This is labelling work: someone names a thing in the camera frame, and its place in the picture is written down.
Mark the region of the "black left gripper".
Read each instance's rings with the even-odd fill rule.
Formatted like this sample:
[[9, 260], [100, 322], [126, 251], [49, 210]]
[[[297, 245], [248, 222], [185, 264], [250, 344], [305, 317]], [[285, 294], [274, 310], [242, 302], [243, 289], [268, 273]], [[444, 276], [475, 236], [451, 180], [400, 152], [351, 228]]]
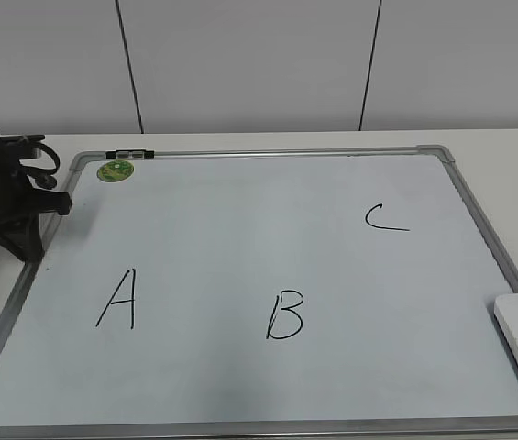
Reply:
[[23, 262], [43, 257], [39, 215], [67, 215], [72, 208], [70, 195], [54, 190], [59, 156], [42, 142], [39, 152], [51, 158], [51, 168], [22, 164], [0, 139], [0, 247]]

